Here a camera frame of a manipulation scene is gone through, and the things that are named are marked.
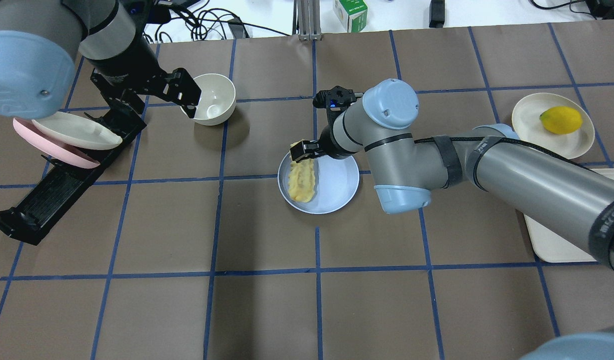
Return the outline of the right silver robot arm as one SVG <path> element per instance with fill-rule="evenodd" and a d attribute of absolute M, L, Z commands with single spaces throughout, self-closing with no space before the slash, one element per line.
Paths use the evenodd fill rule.
<path fill-rule="evenodd" d="M 614 271 L 614 180 L 521 141 L 501 123 L 414 139 L 409 128 L 419 101 L 399 79 L 365 92 L 325 89 L 313 105 L 326 109 L 329 123 L 319 139 L 292 145 L 291 159 L 341 160 L 364 151 L 387 214 L 426 207 L 432 191 L 470 182 Z"/>

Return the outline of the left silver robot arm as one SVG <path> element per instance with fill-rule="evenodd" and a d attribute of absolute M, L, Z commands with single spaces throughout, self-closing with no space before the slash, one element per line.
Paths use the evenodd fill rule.
<path fill-rule="evenodd" d="M 141 96 L 193 118 L 201 89 L 184 68 L 164 71 L 118 0 L 0 0 L 0 115 L 40 119 L 69 93 L 76 55 L 94 66 L 106 102 L 142 113 Z"/>

